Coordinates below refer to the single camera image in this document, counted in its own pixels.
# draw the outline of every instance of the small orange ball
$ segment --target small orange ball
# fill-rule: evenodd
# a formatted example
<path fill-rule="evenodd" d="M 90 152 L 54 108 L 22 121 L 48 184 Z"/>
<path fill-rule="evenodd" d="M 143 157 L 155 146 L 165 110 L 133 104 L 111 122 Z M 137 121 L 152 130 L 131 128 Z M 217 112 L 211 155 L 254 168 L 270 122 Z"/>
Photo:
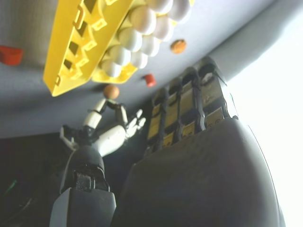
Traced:
<path fill-rule="evenodd" d="M 120 90 L 117 86 L 109 84 L 103 89 L 103 94 L 105 98 L 116 99 L 118 98 Z"/>
<path fill-rule="evenodd" d="M 186 49 L 186 42 L 184 39 L 174 41 L 170 46 L 170 49 L 173 53 L 182 53 Z"/>

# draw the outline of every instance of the egg carton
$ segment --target egg carton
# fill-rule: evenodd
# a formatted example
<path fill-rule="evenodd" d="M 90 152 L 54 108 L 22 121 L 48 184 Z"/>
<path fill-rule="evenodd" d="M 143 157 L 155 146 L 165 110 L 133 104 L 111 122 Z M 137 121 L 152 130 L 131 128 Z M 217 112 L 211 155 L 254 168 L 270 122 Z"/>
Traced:
<path fill-rule="evenodd" d="M 125 83 L 190 15 L 194 0 L 59 0 L 44 71 L 53 96 Z"/>

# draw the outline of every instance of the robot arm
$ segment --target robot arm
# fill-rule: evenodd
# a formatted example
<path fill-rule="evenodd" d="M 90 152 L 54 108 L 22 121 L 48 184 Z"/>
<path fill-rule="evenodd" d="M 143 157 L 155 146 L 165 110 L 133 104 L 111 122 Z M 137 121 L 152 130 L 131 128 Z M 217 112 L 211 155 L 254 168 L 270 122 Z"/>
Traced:
<path fill-rule="evenodd" d="M 105 130 L 97 130 L 106 107 L 115 110 L 117 122 Z M 89 145 L 97 149 L 104 157 L 120 148 L 125 140 L 134 136 L 144 126 L 146 119 L 141 116 L 142 110 L 139 110 L 129 122 L 123 105 L 113 100 L 101 99 L 85 118 L 83 129 L 77 131 L 63 126 L 60 138 L 73 151 L 81 145 Z"/>

